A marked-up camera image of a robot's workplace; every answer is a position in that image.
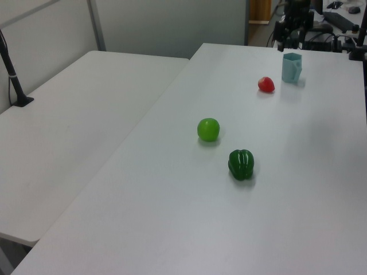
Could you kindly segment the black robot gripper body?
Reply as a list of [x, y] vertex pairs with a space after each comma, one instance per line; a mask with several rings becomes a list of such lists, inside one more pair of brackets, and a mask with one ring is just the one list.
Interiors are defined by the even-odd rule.
[[289, 31], [313, 27], [313, 12], [310, 10], [310, 0], [285, 1], [284, 24]]

